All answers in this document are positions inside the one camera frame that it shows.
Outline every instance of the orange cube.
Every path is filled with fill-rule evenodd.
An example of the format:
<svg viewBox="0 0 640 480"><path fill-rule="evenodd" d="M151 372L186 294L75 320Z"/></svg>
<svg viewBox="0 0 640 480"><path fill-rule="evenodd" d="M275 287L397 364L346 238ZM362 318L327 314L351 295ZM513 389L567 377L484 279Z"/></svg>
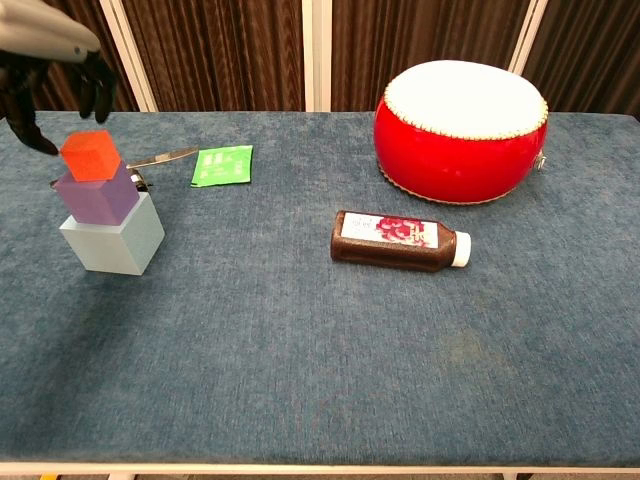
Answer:
<svg viewBox="0 0 640 480"><path fill-rule="evenodd" d="M106 130L72 133L60 153L77 182L111 180L122 162Z"/></svg>

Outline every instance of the purple cube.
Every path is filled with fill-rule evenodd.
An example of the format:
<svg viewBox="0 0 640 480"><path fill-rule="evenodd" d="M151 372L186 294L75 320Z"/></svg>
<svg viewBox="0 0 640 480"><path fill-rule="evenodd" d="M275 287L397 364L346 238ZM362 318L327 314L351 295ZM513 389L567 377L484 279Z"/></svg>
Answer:
<svg viewBox="0 0 640 480"><path fill-rule="evenodd" d="M78 182L67 172L55 189L78 223L120 225L138 201L138 190L122 162L111 180Z"/></svg>

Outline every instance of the robotic hand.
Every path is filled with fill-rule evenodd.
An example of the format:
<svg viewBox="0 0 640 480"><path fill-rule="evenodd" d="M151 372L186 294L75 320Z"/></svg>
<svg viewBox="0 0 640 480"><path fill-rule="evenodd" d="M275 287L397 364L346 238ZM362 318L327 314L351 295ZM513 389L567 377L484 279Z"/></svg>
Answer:
<svg viewBox="0 0 640 480"><path fill-rule="evenodd" d="M66 64L80 116L95 110L98 123L113 107L116 77L100 56L100 41L84 25L42 0L0 0L0 105L25 145L56 155L58 148L35 124L31 89L51 61Z"/></svg>

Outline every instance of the stacked blocks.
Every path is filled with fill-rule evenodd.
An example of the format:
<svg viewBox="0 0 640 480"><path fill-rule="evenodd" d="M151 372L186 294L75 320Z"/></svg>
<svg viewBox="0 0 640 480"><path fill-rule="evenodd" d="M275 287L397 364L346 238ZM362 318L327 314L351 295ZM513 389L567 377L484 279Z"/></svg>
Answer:
<svg viewBox="0 0 640 480"><path fill-rule="evenodd" d="M164 230L106 131L72 134L60 149L69 172L55 188L71 216L60 231L87 270L142 275Z"/></svg>

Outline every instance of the green sachet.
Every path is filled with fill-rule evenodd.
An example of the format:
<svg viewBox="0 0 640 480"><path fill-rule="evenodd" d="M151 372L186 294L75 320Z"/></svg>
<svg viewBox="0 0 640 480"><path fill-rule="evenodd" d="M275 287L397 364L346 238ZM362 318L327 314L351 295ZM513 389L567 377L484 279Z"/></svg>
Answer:
<svg viewBox="0 0 640 480"><path fill-rule="evenodd" d="M252 145L200 150L192 187L210 187L251 181Z"/></svg>

